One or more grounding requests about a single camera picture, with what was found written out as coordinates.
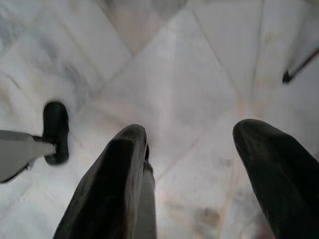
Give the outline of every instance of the floor tile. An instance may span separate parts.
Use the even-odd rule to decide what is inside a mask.
[[[218,238],[230,201],[237,110],[225,112],[156,185],[159,238]]]
[[[221,239],[242,238],[243,232],[247,234],[247,230],[249,230],[247,227],[262,213],[249,182],[235,190],[227,207],[220,235]]]
[[[0,220],[31,186],[32,181],[27,171],[8,183],[0,184]]]
[[[319,47],[319,7],[311,7],[298,36],[296,48],[289,64],[289,72],[297,69]]]
[[[33,186],[0,221],[1,238],[52,238],[64,210]]]
[[[47,101],[60,100],[71,117],[104,83],[56,15],[47,9],[0,60],[0,70],[27,95],[38,112]]]
[[[160,175],[233,106],[234,98],[194,16],[182,11],[83,109],[83,123],[79,120],[73,133],[90,147],[105,135],[139,123],[147,130],[151,162]]]
[[[40,133],[41,118],[16,82],[0,72],[0,129]]]
[[[69,135],[69,159],[66,163],[52,166],[41,157],[29,171],[35,184],[64,209],[67,208],[81,178],[91,166],[87,162],[95,160],[74,140],[74,137]]]
[[[215,1],[195,9],[220,65],[246,100],[254,88],[262,6],[261,0]]]
[[[3,5],[0,5],[0,29],[0,53],[24,32],[24,26]]]
[[[44,7],[42,0],[0,0],[20,22],[29,26]]]
[[[241,233],[242,239],[275,239],[270,227],[264,217],[264,215],[259,214],[255,219],[243,229]]]
[[[156,36],[187,0],[97,0],[135,55]]]
[[[106,81],[131,58],[129,50],[95,1],[55,0],[50,3]]]
[[[272,99],[272,91],[280,86],[308,9],[306,1],[264,1],[256,65],[255,103],[267,104]]]
[[[319,58],[272,95],[265,121],[295,137],[319,159]]]

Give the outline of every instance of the marble floor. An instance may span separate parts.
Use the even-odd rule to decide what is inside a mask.
[[[265,120],[318,158],[319,59],[258,105],[246,99],[262,0],[132,2],[150,5],[0,0],[0,128],[41,134],[52,99],[70,114],[69,161],[39,158],[0,185],[0,238],[51,238],[108,141],[139,123],[155,170],[159,239],[271,239],[232,128]]]

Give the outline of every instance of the black rubber tip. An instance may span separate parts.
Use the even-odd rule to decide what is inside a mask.
[[[66,107],[60,102],[49,102],[43,110],[43,138],[56,144],[56,154],[46,156],[45,161],[51,165],[66,162],[68,150],[69,118]]]
[[[293,79],[293,76],[289,75],[289,72],[286,71],[283,76],[283,83],[289,83]]]

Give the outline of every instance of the white marble tile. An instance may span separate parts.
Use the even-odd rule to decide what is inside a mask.
[[[81,112],[73,134],[98,155],[111,135],[139,123],[147,130],[150,159],[160,175],[233,106],[234,98],[194,15],[183,10]]]
[[[309,10],[306,1],[265,0],[254,100],[261,107],[280,86]]]
[[[242,238],[242,232],[262,213],[249,182],[235,190],[226,212],[220,238]]]
[[[10,208],[32,186],[29,172],[24,171],[8,183],[0,184],[0,220],[5,218]]]
[[[12,78],[38,112],[47,101],[60,100],[73,116],[104,83],[48,9],[0,60],[0,70]]]
[[[225,112],[156,185],[159,238],[218,238],[230,201],[237,110]]]
[[[35,161],[30,176],[41,190],[46,192],[56,203],[67,208],[82,176],[89,169],[87,162],[95,158],[85,152],[73,136],[68,138],[69,159],[66,163],[52,166],[44,158]]]
[[[291,134],[314,157],[319,158],[319,58],[288,85],[272,95],[265,121]]]
[[[41,118],[14,79],[0,72],[0,129],[41,133]]]
[[[247,101],[254,88],[262,6],[261,0],[215,1],[195,9],[220,65]]]
[[[24,26],[0,5],[0,53],[6,50],[23,32]]]
[[[0,221],[1,238],[52,238],[64,209],[32,186]]]
[[[311,7],[302,25],[289,71],[298,68],[319,47],[319,7]]]
[[[131,58],[94,0],[55,0],[50,3],[106,81]]]
[[[42,0],[0,0],[0,4],[5,6],[26,26],[29,26],[35,20],[44,6]]]

